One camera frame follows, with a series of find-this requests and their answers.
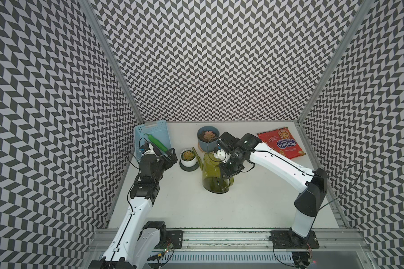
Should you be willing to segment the green transparent watering can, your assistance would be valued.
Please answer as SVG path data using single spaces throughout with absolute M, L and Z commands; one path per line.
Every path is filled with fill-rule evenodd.
M 220 164 L 214 160 L 213 152 L 205 153 L 201 158 L 195 148 L 192 148 L 195 156 L 198 159 L 200 170 L 202 171 L 203 187 L 216 194 L 224 194 L 230 190 L 234 183 L 234 179 L 226 178 L 220 170 Z

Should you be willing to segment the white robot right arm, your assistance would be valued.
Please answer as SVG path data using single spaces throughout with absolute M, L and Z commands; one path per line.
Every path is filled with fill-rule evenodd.
M 270 148 L 257 136 L 247 133 L 241 139 L 224 132 L 218 139 L 221 176 L 229 179 L 244 171 L 244 162 L 260 165 L 280 176 L 299 195 L 294 201 L 296 214 L 287 231 L 275 232 L 271 240 L 283 240 L 291 248 L 307 247 L 315 239 L 312 231 L 316 216 L 328 191 L 325 170 L 303 167 Z

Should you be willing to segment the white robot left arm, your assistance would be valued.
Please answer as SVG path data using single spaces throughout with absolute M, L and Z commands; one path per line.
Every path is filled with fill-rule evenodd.
M 178 162 L 174 148 L 156 155 L 146 149 L 139 161 L 139 172 L 127 195 L 126 215 L 112 243 L 101 256 L 88 265 L 90 269 L 142 269 L 152 250 L 166 240 L 163 221 L 147 221 L 160 191 L 166 170 Z

